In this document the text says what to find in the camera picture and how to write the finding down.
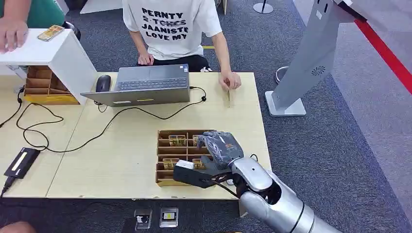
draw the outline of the computer mouse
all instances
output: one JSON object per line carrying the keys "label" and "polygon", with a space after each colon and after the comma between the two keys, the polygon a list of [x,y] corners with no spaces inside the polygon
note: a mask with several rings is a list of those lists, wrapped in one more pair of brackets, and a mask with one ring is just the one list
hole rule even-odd
{"label": "computer mouse", "polygon": [[96,92],[110,91],[112,77],[102,75],[97,79]]}

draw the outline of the white shelf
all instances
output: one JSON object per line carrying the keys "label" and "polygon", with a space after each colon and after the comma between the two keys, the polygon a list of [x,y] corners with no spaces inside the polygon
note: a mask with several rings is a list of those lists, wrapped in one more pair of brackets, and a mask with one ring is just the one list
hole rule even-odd
{"label": "white shelf", "polygon": [[86,98],[80,93],[90,92],[97,78],[96,69],[71,29],[48,42],[37,38],[45,30],[29,29],[23,47],[0,55],[0,66],[48,66],[77,101],[85,104]]}
{"label": "white shelf", "polygon": [[121,0],[88,0],[81,14],[121,9]]}

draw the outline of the light wood tabletop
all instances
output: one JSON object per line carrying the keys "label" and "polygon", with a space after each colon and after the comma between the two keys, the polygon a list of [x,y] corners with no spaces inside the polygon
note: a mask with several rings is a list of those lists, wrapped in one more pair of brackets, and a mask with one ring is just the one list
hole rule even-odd
{"label": "light wood tabletop", "polygon": [[[116,82],[117,73],[99,75],[102,74],[110,75],[112,83]],[[169,120],[160,120],[136,109],[118,115],[102,137],[78,151],[65,153],[47,197],[234,198],[218,186],[201,189],[191,186],[159,187],[155,183],[158,130],[215,129],[231,132],[242,146],[245,156],[255,153],[262,166],[271,169],[253,73],[239,74],[243,85],[232,91],[230,108],[227,93],[218,84],[218,75],[219,73],[191,73],[190,85],[203,88],[207,93],[207,101],[191,106]],[[194,89],[190,91],[190,95],[191,102],[197,102],[203,93]],[[166,117],[185,105],[186,103],[176,103],[147,105],[141,108]],[[100,113],[93,101],[88,100],[68,149],[78,147],[100,134],[110,119],[122,109],[124,108],[109,107],[106,112]]]}
{"label": "light wood tabletop", "polygon": [[[18,108],[17,94],[14,89],[22,86],[18,76],[0,76],[0,122],[4,122]],[[16,127],[16,120],[28,103],[23,102],[20,112],[3,127],[0,128],[0,172],[6,171],[22,147],[29,147],[23,139],[23,130]],[[49,137],[54,150],[66,149],[70,137],[79,120],[83,107],[78,106],[48,106],[55,114],[64,117],[64,121],[51,125],[40,125],[34,129],[40,130]],[[20,123],[27,127],[35,123],[56,120],[47,110],[39,106],[30,106]],[[30,142],[44,145],[45,140],[35,133],[27,133]],[[40,153],[26,176],[16,180],[12,187],[4,194],[5,197],[44,198],[52,183],[63,154],[43,151]],[[0,175],[0,184],[3,185],[6,176]]]}

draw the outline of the green sleeve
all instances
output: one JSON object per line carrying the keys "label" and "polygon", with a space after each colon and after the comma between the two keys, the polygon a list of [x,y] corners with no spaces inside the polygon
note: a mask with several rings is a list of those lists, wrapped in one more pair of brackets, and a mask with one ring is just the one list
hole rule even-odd
{"label": "green sleeve", "polygon": [[[0,0],[0,17],[4,15],[4,0]],[[51,25],[63,25],[65,19],[62,10],[53,0],[32,0],[27,26],[29,28],[49,28]]]}

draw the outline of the stand base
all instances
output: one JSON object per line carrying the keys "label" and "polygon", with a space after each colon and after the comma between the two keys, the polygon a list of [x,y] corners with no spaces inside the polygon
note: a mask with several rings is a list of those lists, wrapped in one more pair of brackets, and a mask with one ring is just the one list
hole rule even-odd
{"label": "stand base", "polygon": [[262,11],[262,8],[263,8],[263,3],[256,3],[255,5],[253,5],[253,9],[256,12],[261,13],[261,14],[268,14],[273,11],[273,7],[269,4],[265,4],[265,9],[263,9],[263,11]]}
{"label": "stand base", "polygon": [[305,107],[303,106],[302,100],[298,99],[289,108],[283,111],[276,110],[275,104],[272,99],[273,91],[265,92],[266,103],[269,107],[269,113],[272,117],[293,117],[293,116],[304,116],[306,115]]}

